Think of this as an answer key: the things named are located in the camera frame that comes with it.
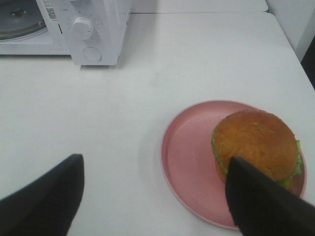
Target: microwave button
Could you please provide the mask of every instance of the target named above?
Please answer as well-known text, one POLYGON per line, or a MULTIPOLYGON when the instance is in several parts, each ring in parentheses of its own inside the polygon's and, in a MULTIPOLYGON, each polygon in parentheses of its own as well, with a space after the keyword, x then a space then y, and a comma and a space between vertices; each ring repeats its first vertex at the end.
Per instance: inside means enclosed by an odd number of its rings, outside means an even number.
POLYGON ((87 60, 99 61, 102 57, 100 51, 94 47, 87 47, 83 50, 83 55, 87 60))
POLYGON ((85 17, 76 18, 71 26, 71 32, 81 40, 90 39, 94 34, 94 30, 93 23, 85 17))

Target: sesame-free bun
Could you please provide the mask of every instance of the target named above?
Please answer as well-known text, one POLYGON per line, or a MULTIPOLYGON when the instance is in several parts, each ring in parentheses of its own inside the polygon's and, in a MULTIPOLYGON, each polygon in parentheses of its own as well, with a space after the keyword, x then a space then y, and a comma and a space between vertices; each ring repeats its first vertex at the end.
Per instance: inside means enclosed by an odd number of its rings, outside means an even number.
MULTIPOLYGON (((212 147, 225 167, 228 168, 232 156, 240 156, 275 181, 292 174, 298 156, 290 128, 277 116, 262 110, 239 111, 221 120, 214 130, 212 147)), ((226 173, 218 159, 217 171, 225 180, 226 173)))

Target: lettuce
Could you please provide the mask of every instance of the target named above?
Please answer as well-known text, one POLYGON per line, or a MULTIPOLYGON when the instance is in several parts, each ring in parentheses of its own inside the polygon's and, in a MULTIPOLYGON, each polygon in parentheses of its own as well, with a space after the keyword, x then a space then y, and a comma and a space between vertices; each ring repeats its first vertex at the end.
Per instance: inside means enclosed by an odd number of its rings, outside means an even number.
POLYGON ((283 180, 278 180, 276 182, 280 184, 281 186, 286 186, 290 183, 291 180, 292 180, 292 176, 289 176, 288 178, 285 178, 283 180))
POLYGON ((302 164, 302 154, 301 154, 301 146, 300 146, 300 141, 296 140, 296 144, 298 147, 298 153, 297 153, 297 162, 296 162, 296 166, 294 168, 294 171, 292 173, 292 176, 301 174, 301 164, 302 164))
POLYGON ((217 126, 214 128, 213 132, 212 132, 212 138, 211 138, 211 147, 212 147, 212 151, 213 154, 215 155, 216 160, 219 162, 220 167, 223 169, 223 171, 227 174, 227 167, 225 167, 225 165, 223 164, 223 162, 220 160, 219 155, 216 151, 216 148, 214 146, 214 142, 215 142, 215 136, 214 133, 217 130, 217 126))

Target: white microwave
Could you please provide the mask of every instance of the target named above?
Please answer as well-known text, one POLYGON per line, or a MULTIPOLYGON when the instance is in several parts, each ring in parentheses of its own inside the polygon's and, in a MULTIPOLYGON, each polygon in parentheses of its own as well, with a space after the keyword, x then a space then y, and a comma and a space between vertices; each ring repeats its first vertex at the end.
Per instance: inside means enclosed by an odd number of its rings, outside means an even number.
POLYGON ((71 55, 115 65, 132 0, 0 0, 0 55, 71 55))

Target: table surface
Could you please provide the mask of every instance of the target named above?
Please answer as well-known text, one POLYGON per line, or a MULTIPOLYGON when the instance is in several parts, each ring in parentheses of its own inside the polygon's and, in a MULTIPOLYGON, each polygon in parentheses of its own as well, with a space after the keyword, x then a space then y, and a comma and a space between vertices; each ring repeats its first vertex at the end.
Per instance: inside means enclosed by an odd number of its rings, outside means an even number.
POLYGON ((0 198, 82 153, 86 185, 70 236, 240 235, 190 213, 160 167, 168 123, 206 100, 281 117, 301 140, 304 199, 315 204, 315 92, 269 13, 131 15, 116 66, 1 56, 0 71, 0 198))
POLYGON ((132 13, 264 12, 265 0, 133 0, 132 13))

